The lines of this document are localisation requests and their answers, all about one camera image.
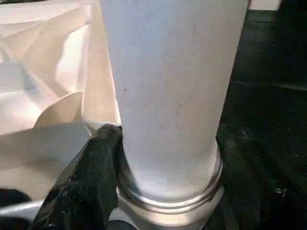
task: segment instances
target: white tube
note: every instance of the white tube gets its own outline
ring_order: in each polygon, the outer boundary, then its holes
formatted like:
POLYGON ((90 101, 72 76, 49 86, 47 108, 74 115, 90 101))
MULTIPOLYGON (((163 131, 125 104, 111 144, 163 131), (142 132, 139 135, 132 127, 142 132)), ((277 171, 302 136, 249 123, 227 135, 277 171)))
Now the white tube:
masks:
POLYGON ((100 2, 128 163, 122 182, 145 203, 190 205, 220 171, 215 135, 248 0, 100 2))

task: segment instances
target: black surface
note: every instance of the black surface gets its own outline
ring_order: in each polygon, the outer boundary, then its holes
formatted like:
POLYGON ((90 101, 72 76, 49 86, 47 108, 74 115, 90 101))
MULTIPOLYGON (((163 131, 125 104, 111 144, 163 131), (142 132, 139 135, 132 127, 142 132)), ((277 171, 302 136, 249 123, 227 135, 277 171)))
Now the black surface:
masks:
POLYGON ((307 14, 296 3, 247 13, 217 133, 225 195, 205 230, 307 229, 307 14))

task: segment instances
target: white wall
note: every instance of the white wall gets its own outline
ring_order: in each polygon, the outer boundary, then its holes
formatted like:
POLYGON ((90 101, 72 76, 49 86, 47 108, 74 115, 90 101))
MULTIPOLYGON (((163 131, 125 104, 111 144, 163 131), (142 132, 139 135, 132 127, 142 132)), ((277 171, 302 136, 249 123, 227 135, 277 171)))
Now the white wall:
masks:
POLYGON ((251 10, 278 10, 281 0, 251 0, 249 8, 251 10))

